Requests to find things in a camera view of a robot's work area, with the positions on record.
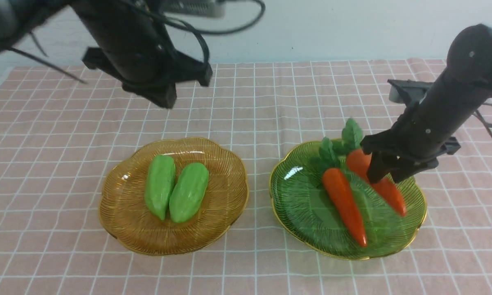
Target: fake vegetable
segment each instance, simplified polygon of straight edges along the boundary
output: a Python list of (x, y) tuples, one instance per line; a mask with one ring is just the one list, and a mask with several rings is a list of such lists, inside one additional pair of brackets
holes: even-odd
[(184, 167), (169, 198), (169, 214), (173, 222), (186, 222), (199, 211), (208, 179), (208, 169), (202, 163)]
[(319, 148), (319, 158), (313, 158), (312, 161), (319, 167), (322, 173), (321, 183), (339, 211), (350, 235), (361, 247), (366, 247), (368, 239), (361, 212), (353, 198), (350, 183), (343, 170), (339, 168), (340, 162), (329, 138), (323, 139), (322, 146)]
[(346, 166), (349, 170), (356, 173), (402, 217), (406, 216), (406, 204), (404, 203), (401, 192), (389, 178), (384, 177), (377, 183), (370, 183), (366, 173), (370, 167), (371, 155), (366, 155), (360, 146), (363, 132), (353, 119), (348, 119), (343, 129), (343, 145), (347, 152)]
[(172, 157), (158, 155), (149, 164), (144, 201), (160, 220), (166, 219), (169, 198), (175, 185), (175, 162)]

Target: white wall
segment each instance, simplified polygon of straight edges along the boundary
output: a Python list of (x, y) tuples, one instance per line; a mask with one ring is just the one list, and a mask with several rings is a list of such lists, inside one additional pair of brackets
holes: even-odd
[[(492, 26), (492, 0), (265, 0), (261, 22), (236, 35), (206, 37), (212, 62), (262, 62), (379, 58), (444, 58), (453, 38), (477, 23)], [(254, 4), (228, 4), (226, 19), (188, 18), (194, 25), (225, 29), (253, 17)], [(199, 57), (189, 34), (170, 30), (181, 51)], [(81, 64), (95, 42), (67, 9), (36, 31), (50, 60)], [(37, 50), (26, 39), (20, 48)], [(0, 68), (34, 62), (11, 53), (0, 55)]]

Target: green glass plate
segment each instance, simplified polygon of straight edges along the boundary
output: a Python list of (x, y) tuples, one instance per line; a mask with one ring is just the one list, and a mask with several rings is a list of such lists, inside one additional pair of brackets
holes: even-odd
[(354, 198), (364, 220), (368, 246), (350, 236), (339, 213), (321, 186), (321, 175), (309, 159), (321, 142), (296, 146), (270, 176), (272, 208), (278, 221), (309, 247), (334, 258), (364, 260), (389, 256), (406, 248), (426, 218), (426, 198), (413, 177), (398, 184), (407, 215), (400, 217), (369, 185), (353, 174), (347, 177), (359, 189)]

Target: plate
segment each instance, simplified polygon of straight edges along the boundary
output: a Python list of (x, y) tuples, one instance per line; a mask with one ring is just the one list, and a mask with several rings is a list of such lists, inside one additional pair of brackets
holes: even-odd
[[(175, 159), (176, 177), (189, 163), (209, 170), (201, 209), (187, 222), (161, 221), (144, 202), (147, 168), (158, 154)], [(102, 189), (100, 222), (124, 247), (139, 254), (166, 256), (200, 250), (222, 237), (248, 203), (249, 189), (242, 160), (205, 138), (152, 142), (122, 161)]]
[(274, 168), (270, 195), (280, 224), (314, 250), (339, 259), (379, 258), (406, 248), (415, 239), (427, 213), (426, 198), (414, 178), (397, 185), (406, 203), (405, 217), (398, 216), (377, 193), (366, 195), (366, 209), (360, 207), (360, 211), (368, 246), (360, 247), (322, 189), (319, 172), (309, 164), (311, 157), (318, 156), (320, 145), (320, 141), (302, 143)]

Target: gold rim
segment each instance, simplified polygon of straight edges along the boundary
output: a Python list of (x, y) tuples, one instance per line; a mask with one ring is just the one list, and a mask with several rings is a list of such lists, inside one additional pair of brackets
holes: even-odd
[(271, 203), (271, 206), (272, 206), (273, 214), (275, 215), (275, 218), (277, 218), (277, 221), (280, 223), (280, 225), (287, 232), (289, 232), (291, 235), (293, 235), (293, 237), (295, 237), (301, 243), (304, 243), (306, 246), (312, 248), (313, 250), (315, 250), (315, 251), (317, 251), (317, 252), (319, 252), (319, 253), (321, 253), (323, 255), (329, 256), (331, 258), (341, 259), (341, 260), (358, 261), (358, 260), (369, 260), (369, 259), (375, 259), (375, 258), (383, 258), (383, 257), (391, 256), (393, 254), (397, 254), (397, 253), (401, 252), (402, 250), (405, 250), (409, 245), (411, 245), (411, 243), (413, 243), (413, 241), (417, 237), (417, 234), (419, 232), (419, 229), (421, 228), (422, 224), (424, 224), (424, 221), (426, 221), (426, 216), (428, 215), (428, 203), (427, 203), (427, 200), (426, 200), (426, 196), (424, 195), (424, 192), (422, 191), (422, 189), (420, 189), (420, 187), (415, 182), (415, 179), (414, 179), (414, 185), (420, 191), (420, 194), (422, 195), (422, 200), (424, 201), (424, 216), (422, 217), (422, 221), (420, 222), (419, 226), (417, 226), (417, 228), (415, 229), (414, 233), (411, 235), (411, 239), (409, 240), (409, 242), (406, 243), (406, 245), (404, 247), (400, 248), (399, 250), (396, 250), (395, 252), (392, 252), (392, 253), (389, 253), (389, 254), (386, 254), (386, 255), (365, 256), (365, 257), (361, 257), (361, 258), (346, 258), (345, 256), (337, 256), (337, 255), (333, 255), (333, 254), (330, 254), (330, 253), (327, 253), (327, 252), (324, 252), (322, 250), (317, 249), (316, 247), (314, 247), (313, 245), (309, 244), (308, 242), (303, 241), (302, 239), (300, 239), (300, 237), (297, 237), (297, 235), (295, 235), (291, 230), (289, 230), (286, 227), (286, 225), (280, 220), (280, 218), (279, 218), (279, 216), (277, 214), (277, 211), (275, 210), (275, 202), (274, 202), (273, 196), (272, 196), (272, 178), (273, 178), (273, 174), (277, 170), (277, 168), (280, 166), (280, 164), (282, 164), (284, 161), (286, 161), (288, 159), (289, 155), (291, 153), (293, 153), (293, 151), (295, 151), (299, 146), (304, 145), (304, 144), (319, 143), (319, 142), (320, 141), (317, 141), (317, 140), (311, 140), (311, 141), (306, 141), (306, 142), (302, 142), (300, 144), (297, 144), (296, 146), (294, 146), (291, 149), (291, 151), (289, 151), (286, 154), (286, 156), (284, 156), (284, 158), (282, 160), (279, 161), (279, 163), (273, 168), (272, 172), (270, 173), (270, 180), (268, 181), (269, 192), (270, 192), (270, 199), (271, 199), (271, 202), (270, 203)]
[[(140, 252), (140, 251), (137, 251), (137, 250), (134, 250), (132, 248), (130, 248), (128, 245), (126, 245), (125, 243), (123, 243), (120, 239), (118, 239), (114, 234), (112, 234), (109, 229), (106, 227), (106, 225), (104, 224), (104, 221), (102, 220), (102, 214), (100, 212), (100, 204), (99, 204), (99, 208), (97, 209), (97, 214), (98, 214), (98, 218), (100, 220), (100, 225), (102, 225), (102, 228), (104, 228), (104, 230), (110, 235), (112, 236), (114, 239), (116, 239), (124, 248), (126, 248), (127, 250), (130, 250), (132, 252), (135, 252), (137, 254), (142, 254), (142, 255), (145, 255), (145, 256), (175, 256), (175, 255), (181, 255), (181, 254), (188, 254), (188, 253), (192, 253), (192, 252), (196, 252), (196, 251), (199, 251), (199, 250), (202, 250), (208, 246), (211, 246), (213, 245), (213, 243), (215, 243), (216, 241), (218, 241), (218, 239), (222, 238), (227, 232), (228, 230), (230, 230), (231, 226), (237, 221), (237, 219), (239, 219), (239, 217), (242, 215), (242, 213), (244, 213), (244, 210), (246, 209), (246, 206), (248, 206), (248, 201), (250, 200), (250, 185), (248, 183), (248, 171), (246, 170), (246, 166), (244, 165), (244, 161), (242, 161), (241, 157), (239, 157), (236, 153), (232, 152), (231, 150), (228, 150), (228, 149), (225, 149), (223, 148), (222, 146), (220, 146), (220, 144), (218, 144), (217, 142), (214, 142), (213, 140), (210, 140), (208, 138), (200, 138), (200, 137), (188, 137), (188, 138), (181, 138), (181, 139), (164, 139), (164, 140), (156, 140), (156, 141), (153, 141), (153, 142), (150, 142), (148, 144), (145, 144), (143, 146), (141, 146), (138, 150), (135, 151), (135, 153), (133, 153), (130, 157), (128, 157), (127, 159), (124, 159), (123, 161), (121, 161), (119, 164), (117, 164), (115, 167), (113, 167), (110, 172), (107, 174), (110, 175), (118, 166), (120, 166), (122, 164), (122, 162), (125, 162), (127, 160), (130, 160), (132, 159), (133, 157), (135, 157), (137, 155), (137, 153), (139, 153), (139, 151), (141, 151), (142, 149), (144, 149), (145, 147), (149, 146), (149, 145), (152, 145), (152, 144), (156, 144), (158, 142), (175, 142), (175, 141), (184, 141), (184, 140), (189, 140), (189, 139), (198, 139), (198, 140), (203, 140), (203, 141), (208, 141), (216, 146), (218, 146), (218, 148), (224, 150), (224, 151), (227, 151), (229, 153), (231, 153), (232, 155), (234, 155), (235, 157), (237, 157), (237, 159), (240, 160), (240, 163), (242, 165), (242, 168), (244, 169), (244, 175), (245, 175), (245, 178), (244, 178), (244, 183), (246, 183), (246, 199), (244, 200), (244, 206), (242, 207), (240, 213), (238, 214), (237, 218), (235, 218), (234, 221), (232, 221), (227, 227), (226, 229), (224, 229), (222, 231), (222, 233), (220, 235), (218, 235), (218, 237), (214, 238), (211, 240), (210, 243), (208, 243), (207, 245), (205, 246), (202, 246), (201, 248), (198, 248), (196, 250), (191, 250), (191, 251), (186, 251), (186, 252), (179, 252), (179, 253), (175, 253), (175, 254), (148, 254), (148, 253), (145, 253), (145, 252)], [(108, 178), (106, 177), (106, 179), (104, 179), (104, 183), (102, 184), (102, 198), (100, 199), (100, 203), (102, 202), (102, 200), (105, 198), (104, 196), (104, 187), (106, 186), (106, 181), (108, 180)]]

